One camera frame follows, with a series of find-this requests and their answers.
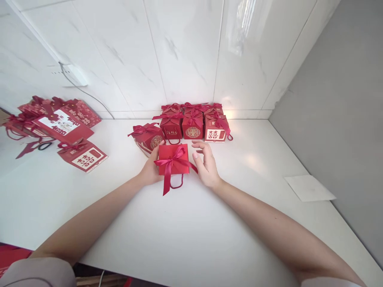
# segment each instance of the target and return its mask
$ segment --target hand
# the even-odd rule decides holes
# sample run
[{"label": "hand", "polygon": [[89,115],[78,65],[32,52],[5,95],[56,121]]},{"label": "hand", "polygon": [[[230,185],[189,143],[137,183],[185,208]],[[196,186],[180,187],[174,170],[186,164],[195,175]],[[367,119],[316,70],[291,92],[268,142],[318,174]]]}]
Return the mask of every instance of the hand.
[{"label": "hand", "polygon": [[[216,189],[223,182],[219,177],[217,166],[211,148],[208,143],[199,140],[192,140],[192,147],[199,147],[201,150],[193,153],[193,159],[198,169],[198,176],[203,184],[211,189]],[[199,153],[203,154],[203,162],[199,157]]]},{"label": "hand", "polygon": [[155,160],[158,160],[158,149],[158,146],[154,148],[141,172],[137,175],[137,178],[140,179],[143,185],[152,185],[153,183],[164,179],[163,175],[158,175],[158,166],[156,166],[156,164],[154,163]]}]

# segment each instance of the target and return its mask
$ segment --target power cord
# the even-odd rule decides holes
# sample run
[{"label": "power cord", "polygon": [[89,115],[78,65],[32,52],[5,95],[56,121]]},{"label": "power cord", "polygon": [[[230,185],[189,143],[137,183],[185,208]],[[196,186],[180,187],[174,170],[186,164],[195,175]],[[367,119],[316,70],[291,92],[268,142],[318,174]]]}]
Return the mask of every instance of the power cord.
[{"label": "power cord", "polygon": [[105,270],[103,270],[103,272],[101,273],[99,287],[101,287],[101,282],[103,281],[104,272],[105,272]]},{"label": "power cord", "polygon": [[108,113],[112,116],[112,119],[115,120],[114,116],[112,115],[112,113],[108,110],[108,108],[102,103],[100,102],[99,100],[97,100],[94,96],[92,96],[91,94],[88,94],[87,92],[81,90],[78,86],[76,86],[66,75],[66,70],[64,69],[64,64],[59,62],[60,64],[60,67],[61,67],[61,72],[63,72],[63,75],[65,78],[67,78],[67,80],[74,86],[76,87],[77,89],[79,89],[81,92],[83,92],[84,94],[87,94],[88,96],[90,96],[91,98],[95,99],[97,102],[99,102],[100,104],[102,104],[102,106],[108,111]]}]

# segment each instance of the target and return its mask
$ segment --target electrical outlet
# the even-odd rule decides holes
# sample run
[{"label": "electrical outlet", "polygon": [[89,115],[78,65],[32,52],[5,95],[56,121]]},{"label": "electrical outlet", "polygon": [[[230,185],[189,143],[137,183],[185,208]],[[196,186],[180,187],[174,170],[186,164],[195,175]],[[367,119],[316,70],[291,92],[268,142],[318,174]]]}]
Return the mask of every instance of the electrical outlet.
[{"label": "electrical outlet", "polygon": [[[65,75],[76,86],[87,86],[85,78],[81,74],[80,70],[73,65],[64,65]],[[50,66],[46,69],[46,76],[51,82],[57,83],[62,87],[73,87],[73,85],[65,78],[60,66]]]}]

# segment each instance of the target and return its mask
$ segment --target paper card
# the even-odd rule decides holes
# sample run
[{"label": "paper card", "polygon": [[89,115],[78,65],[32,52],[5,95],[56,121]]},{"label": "paper card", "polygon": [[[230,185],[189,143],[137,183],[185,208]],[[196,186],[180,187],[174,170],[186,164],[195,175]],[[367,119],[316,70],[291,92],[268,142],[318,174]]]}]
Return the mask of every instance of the paper card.
[{"label": "paper card", "polygon": [[206,129],[205,142],[225,142],[225,136],[225,130]]},{"label": "paper card", "polygon": [[336,197],[312,175],[284,178],[303,202],[334,200]]},{"label": "paper card", "polygon": [[62,135],[70,133],[79,126],[77,122],[73,121],[62,110],[57,110],[54,113],[59,116],[57,121],[49,120],[47,117],[41,118],[39,121]]},{"label": "paper card", "polygon": [[72,160],[72,163],[87,170],[96,164],[104,155],[100,154],[94,147]]}]

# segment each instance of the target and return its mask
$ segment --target sleeve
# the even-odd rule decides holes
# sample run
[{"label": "sleeve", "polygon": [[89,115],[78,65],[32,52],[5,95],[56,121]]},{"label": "sleeve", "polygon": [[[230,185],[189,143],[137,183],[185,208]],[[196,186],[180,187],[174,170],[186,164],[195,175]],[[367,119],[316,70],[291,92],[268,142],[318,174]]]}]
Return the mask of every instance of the sleeve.
[{"label": "sleeve", "polygon": [[302,282],[301,287],[360,287],[358,284],[352,283],[347,280],[331,278],[331,277],[317,277],[306,279]]},{"label": "sleeve", "polygon": [[0,287],[75,287],[70,264],[59,258],[32,258],[14,262],[0,279]]}]

